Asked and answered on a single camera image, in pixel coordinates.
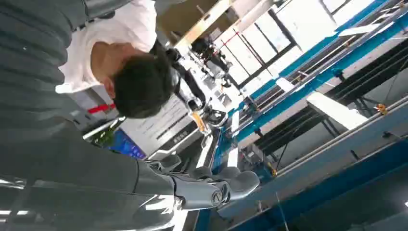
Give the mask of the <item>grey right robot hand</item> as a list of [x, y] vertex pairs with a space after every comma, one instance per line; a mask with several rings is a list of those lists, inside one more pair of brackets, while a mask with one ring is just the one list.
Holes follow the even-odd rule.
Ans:
[[245, 198], [252, 171], [219, 175], [160, 170], [91, 145], [62, 123], [46, 130], [0, 126], [0, 228], [3, 231], [155, 231], [187, 211]]

